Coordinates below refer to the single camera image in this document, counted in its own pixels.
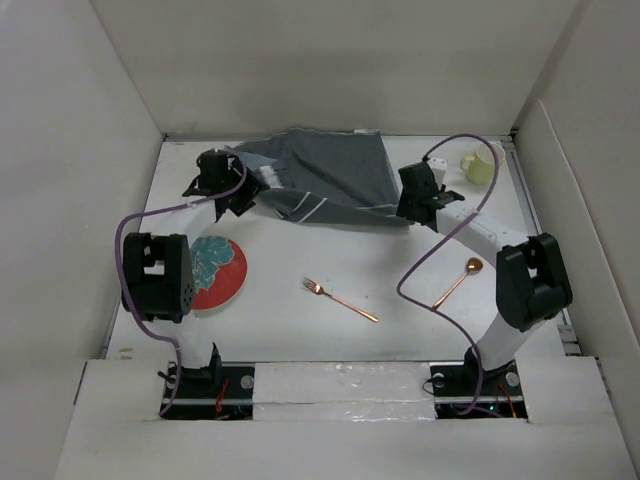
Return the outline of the grey striped cloth placemat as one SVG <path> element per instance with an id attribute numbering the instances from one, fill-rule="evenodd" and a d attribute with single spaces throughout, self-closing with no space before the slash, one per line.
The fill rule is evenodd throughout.
<path id="1" fill-rule="evenodd" d="M 291 128 L 227 147 L 261 182 L 258 198 L 285 221 L 404 228 L 399 190 L 377 131 Z"/>

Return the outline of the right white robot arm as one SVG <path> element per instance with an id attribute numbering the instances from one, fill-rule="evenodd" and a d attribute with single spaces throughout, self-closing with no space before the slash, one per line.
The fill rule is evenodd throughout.
<path id="1" fill-rule="evenodd" d="M 401 168 L 399 176 L 399 217 L 457 240 L 495 269 L 497 314 L 467 351 L 462 369 L 465 387 L 486 393 L 539 324 L 573 301 L 559 242 L 549 233 L 528 235 L 481 213 L 462 195 L 438 186 L 426 162 Z"/>

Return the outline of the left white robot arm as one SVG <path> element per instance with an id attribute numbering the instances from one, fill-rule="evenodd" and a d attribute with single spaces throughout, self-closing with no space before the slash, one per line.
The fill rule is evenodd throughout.
<path id="1" fill-rule="evenodd" d="M 164 378 L 171 395 L 201 396 L 223 385 L 220 354 L 204 339 L 192 314 L 196 282 L 190 247 L 226 211 L 242 215 L 255 205 L 259 180 L 240 158 L 212 149 L 196 159 L 199 174 L 179 205 L 125 216 L 115 233 L 115 265 L 122 305 L 149 338 L 174 348 L 175 367 Z"/>

